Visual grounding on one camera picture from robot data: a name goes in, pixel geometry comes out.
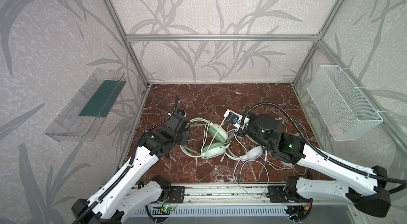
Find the mint green headphones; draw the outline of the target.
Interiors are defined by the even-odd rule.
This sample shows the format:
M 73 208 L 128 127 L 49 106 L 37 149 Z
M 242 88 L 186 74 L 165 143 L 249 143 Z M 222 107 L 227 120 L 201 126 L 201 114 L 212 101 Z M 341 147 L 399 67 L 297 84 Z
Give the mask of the mint green headphones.
M 203 126 L 204 134 L 200 152 L 188 147 L 180 146 L 181 151 L 191 158 L 212 159 L 218 156 L 225 156 L 227 144 L 227 132 L 221 125 L 213 123 L 203 118 L 190 120 L 191 128 Z

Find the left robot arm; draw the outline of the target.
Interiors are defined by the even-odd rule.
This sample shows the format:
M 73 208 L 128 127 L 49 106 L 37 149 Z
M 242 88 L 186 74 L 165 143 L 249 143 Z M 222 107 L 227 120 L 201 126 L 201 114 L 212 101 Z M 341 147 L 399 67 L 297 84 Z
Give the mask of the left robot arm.
M 168 182 L 157 178 L 132 192 L 137 181 L 162 156 L 189 139 L 190 121 L 179 113 L 171 114 L 161 131 L 150 129 L 138 139 L 130 159 L 88 199 L 72 206 L 76 224 L 123 224 L 140 208 L 158 200 Z

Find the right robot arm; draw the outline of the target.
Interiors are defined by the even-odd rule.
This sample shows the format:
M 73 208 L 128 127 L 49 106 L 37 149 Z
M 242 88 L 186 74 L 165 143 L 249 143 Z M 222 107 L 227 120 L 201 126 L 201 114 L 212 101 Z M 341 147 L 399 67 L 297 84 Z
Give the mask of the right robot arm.
M 236 128 L 236 135 L 249 137 L 278 160 L 331 177 L 329 181 L 319 181 L 314 189 L 311 180 L 292 177 L 286 183 L 285 194 L 301 199 L 344 201 L 367 215 L 384 218 L 391 207 L 391 195 L 407 188 L 406 180 L 389 178 L 383 167 L 358 166 L 312 145 L 303 133 L 299 136 L 283 133 L 281 121 L 268 114 L 253 114 L 260 106 L 276 107 L 293 121 L 281 106 L 271 102 L 256 104 L 243 114 L 227 110 L 224 118 Z

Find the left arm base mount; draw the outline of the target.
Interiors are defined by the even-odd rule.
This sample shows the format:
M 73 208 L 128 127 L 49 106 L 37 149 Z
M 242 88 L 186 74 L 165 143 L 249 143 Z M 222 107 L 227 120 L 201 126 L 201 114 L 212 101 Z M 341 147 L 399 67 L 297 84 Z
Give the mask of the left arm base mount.
M 185 186 L 170 185 L 165 188 L 155 203 L 183 203 L 185 197 Z

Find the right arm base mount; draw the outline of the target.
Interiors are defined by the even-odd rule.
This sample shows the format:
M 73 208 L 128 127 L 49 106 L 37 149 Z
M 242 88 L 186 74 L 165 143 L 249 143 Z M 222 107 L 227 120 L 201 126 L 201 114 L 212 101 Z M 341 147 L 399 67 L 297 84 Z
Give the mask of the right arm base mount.
M 300 196 L 296 191 L 291 191 L 284 185 L 269 185 L 267 190 L 267 198 L 271 203 L 310 203 L 310 199 Z

